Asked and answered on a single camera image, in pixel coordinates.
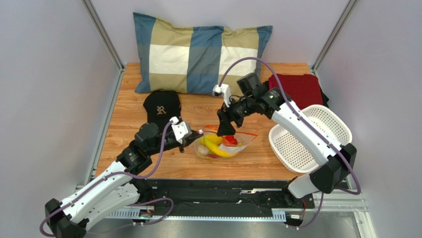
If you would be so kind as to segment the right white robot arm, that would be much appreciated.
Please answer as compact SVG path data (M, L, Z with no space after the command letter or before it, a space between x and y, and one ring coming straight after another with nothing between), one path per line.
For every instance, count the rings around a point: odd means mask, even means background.
M212 93L224 99L217 111L218 136L234 135L245 117L265 115L294 136L311 154L318 167L290 180L284 187L286 197L300 199L304 196L332 191L353 174L357 149L351 143L341 144L318 128L279 87L267 89L255 73L250 73L237 84L244 94L238 101L232 99L227 84L217 84Z

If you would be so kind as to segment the clear zip top bag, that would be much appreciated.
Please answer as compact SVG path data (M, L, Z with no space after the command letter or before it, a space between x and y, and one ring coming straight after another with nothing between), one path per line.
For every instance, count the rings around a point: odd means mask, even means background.
M248 132L237 132L235 135L217 136L218 127L206 125L203 136L194 142L193 152L202 159L231 158L243 151L257 135Z

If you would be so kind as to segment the yellow toy mango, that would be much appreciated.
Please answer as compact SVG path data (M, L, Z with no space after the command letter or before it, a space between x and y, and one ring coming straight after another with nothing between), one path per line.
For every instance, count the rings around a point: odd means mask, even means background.
M223 142L223 138L219 137L215 134L205 134L201 139L200 139L200 143L202 145L205 145L205 139L209 140L210 142L220 145Z

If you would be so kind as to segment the yellow toy banana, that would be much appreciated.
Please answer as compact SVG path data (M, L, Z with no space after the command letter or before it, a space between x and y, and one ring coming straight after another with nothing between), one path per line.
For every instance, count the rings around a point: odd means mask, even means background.
M235 156L235 155L238 154L238 153L229 153L229 152L227 152L225 150L219 149L219 145L213 143L212 141L208 140L207 138L204 139L204 143L205 143L205 146L211 152L213 152L215 155L217 155L219 157L230 158L230 157L233 157L233 156Z

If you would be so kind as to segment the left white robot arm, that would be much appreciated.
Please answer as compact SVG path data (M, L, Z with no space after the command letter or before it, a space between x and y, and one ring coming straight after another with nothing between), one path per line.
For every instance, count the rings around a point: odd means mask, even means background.
M184 148L204 135L186 121L172 117L160 131L155 123L143 124L126 147L98 177L74 194L45 204L40 233L50 238L82 238L99 221L132 204L153 203L146 179L158 168L164 151Z

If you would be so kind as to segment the red toy chili pepper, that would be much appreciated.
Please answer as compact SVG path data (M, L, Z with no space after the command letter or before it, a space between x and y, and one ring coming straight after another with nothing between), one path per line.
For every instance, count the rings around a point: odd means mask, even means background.
M218 155L211 155L211 154L207 155L207 157L209 157L209 158L213 158L213 159L218 159L218 158L221 158L221 157L220 157L220 156L218 156Z

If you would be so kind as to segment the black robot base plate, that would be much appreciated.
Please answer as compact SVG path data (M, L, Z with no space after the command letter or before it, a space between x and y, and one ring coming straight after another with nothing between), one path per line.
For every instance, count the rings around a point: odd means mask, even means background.
M172 217L264 218L273 209L317 208L313 197L288 203L284 197L285 180L215 180L215 179L148 179L151 199L170 198L155 204L156 215L172 208Z

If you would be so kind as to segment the red toy bell pepper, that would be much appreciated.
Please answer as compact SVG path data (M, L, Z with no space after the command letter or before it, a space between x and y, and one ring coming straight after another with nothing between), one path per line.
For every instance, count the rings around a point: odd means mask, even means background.
M224 136L222 143L229 147L235 147L238 145L238 141L233 135Z

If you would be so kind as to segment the beige toy garlic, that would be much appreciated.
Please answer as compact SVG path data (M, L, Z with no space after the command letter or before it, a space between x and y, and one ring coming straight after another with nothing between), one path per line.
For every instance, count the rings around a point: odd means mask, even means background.
M196 148L196 153L197 153L198 156L205 157L205 156L209 155L210 151L205 145L199 145Z

